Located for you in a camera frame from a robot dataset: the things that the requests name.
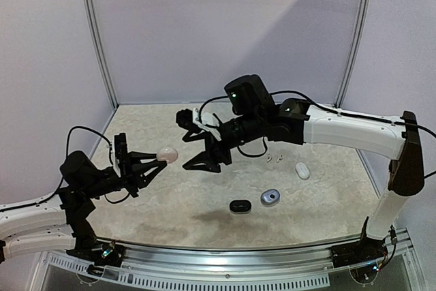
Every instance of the gray wall panel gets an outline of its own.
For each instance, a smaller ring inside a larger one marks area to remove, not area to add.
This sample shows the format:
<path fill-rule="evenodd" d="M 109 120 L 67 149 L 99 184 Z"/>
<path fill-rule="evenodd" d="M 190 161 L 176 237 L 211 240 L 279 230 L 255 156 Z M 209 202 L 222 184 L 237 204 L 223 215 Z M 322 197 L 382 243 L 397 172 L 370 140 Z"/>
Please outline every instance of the gray wall panel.
<path fill-rule="evenodd" d="M 334 102 L 359 0 L 94 0 L 122 104 L 203 101 L 243 74 Z"/>

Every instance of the robotic arm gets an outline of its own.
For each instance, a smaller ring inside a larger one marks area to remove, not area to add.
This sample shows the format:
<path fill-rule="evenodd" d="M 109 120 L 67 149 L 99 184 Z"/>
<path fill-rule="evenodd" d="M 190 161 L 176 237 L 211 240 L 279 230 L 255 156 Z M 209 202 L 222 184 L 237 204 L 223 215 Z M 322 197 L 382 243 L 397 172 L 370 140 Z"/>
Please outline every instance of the robotic arm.
<path fill-rule="evenodd" d="M 382 117 L 321 106 L 310 98 L 276 104 L 260 77 L 242 76 L 225 86 L 237 117 L 222 123 L 213 114 L 185 109 L 176 122 L 185 142 L 204 140 L 205 150 L 183 165 L 186 170 L 221 172 L 232 163 L 230 149 L 252 140 L 293 144 L 324 143 L 379 153 L 389 159 L 390 179 L 377 208 L 365 221 L 357 243 L 333 247 L 335 266 L 374 260 L 387 253 L 385 237 L 406 200 L 424 187 L 422 149 L 415 114 Z M 284 91 L 280 93 L 297 93 Z"/>
<path fill-rule="evenodd" d="M 99 170 L 82 151 L 74 151 L 61 166 L 67 187 L 33 202 L 0 206 L 0 263 L 20 254 L 66 249 L 98 266 L 121 265 L 124 247 L 97 241 L 87 221 L 95 209 L 91 199 L 121 189 L 138 197 L 139 189 L 147 187 L 177 153 L 127 152 L 124 133 L 114 137 L 113 145 L 113 166 Z"/>

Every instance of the white wall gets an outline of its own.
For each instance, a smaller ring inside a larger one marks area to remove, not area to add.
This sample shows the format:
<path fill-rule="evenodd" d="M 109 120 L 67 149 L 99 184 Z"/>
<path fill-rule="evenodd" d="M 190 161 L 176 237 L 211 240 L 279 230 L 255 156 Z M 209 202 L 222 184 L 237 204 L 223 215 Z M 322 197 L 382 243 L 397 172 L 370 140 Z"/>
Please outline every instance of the white wall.
<path fill-rule="evenodd" d="M 261 75 L 271 91 L 334 102 L 358 7 L 358 0 L 94 3 L 122 104 L 201 102 L 243 74 Z"/>
<path fill-rule="evenodd" d="M 376 114 L 411 110 L 436 131 L 436 0 L 370 0 L 344 107 Z M 436 170 L 436 140 L 420 132 L 426 172 Z M 380 188 L 388 160 L 367 153 Z M 406 205 L 407 226 L 429 290 L 436 289 L 436 177 Z"/>
<path fill-rule="evenodd" d="M 0 203 L 54 191 L 71 126 L 102 130 L 112 109 L 83 0 L 0 0 Z M 78 132 L 87 153 L 96 137 Z M 34 256 L 0 265 L 0 290 L 25 290 Z"/>

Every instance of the white ball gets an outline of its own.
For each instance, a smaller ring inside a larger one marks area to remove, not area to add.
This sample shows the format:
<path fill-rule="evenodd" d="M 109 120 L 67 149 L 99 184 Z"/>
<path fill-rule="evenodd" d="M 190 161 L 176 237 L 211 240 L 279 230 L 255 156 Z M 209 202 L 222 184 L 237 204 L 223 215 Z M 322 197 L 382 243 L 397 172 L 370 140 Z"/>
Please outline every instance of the white ball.
<path fill-rule="evenodd" d="M 156 158 L 160 162 L 166 161 L 168 164 L 171 164 L 178 158 L 178 152 L 172 147 L 165 147 L 157 152 Z"/>

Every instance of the white tabletop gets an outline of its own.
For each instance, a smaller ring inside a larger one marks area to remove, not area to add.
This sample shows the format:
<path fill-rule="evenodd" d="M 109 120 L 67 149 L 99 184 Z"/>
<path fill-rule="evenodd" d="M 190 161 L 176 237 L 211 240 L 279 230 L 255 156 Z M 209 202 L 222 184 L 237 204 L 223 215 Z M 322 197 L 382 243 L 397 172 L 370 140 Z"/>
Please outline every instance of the white tabletop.
<path fill-rule="evenodd" d="M 266 155 L 251 159 L 232 150 L 233 164 L 221 165 L 219 174 L 186 171 L 187 160 L 204 150 L 202 141 L 184 143 L 185 130 L 175 123 L 176 113 L 194 104 L 120 106 L 106 136 L 125 132 L 129 151 L 156 153 L 164 146 L 179 151 L 170 164 L 138 198 L 110 204 L 94 201 L 89 222 L 99 236 L 152 245 L 190 247 L 274 247 L 310 243 L 360 233 L 363 222 L 377 204 L 377 196 L 354 149 L 324 144 L 298 146 L 268 142 Z M 229 104 L 211 104 L 225 121 L 232 116 Z M 262 142 L 243 147 L 261 153 Z M 277 162 L 278 156 L 283 160 Z M 104 142 L 93 162 L 108 163 Z M 304 162 L 311 176 L 303 181 L 295 165 Z M 262 192 L 277 189 L 280 203 L 264 207 Z M 118 200 L 125 191 L 109 194 Z M 235 215 L 229 203 L 247 199 L 249 214 Z"/>

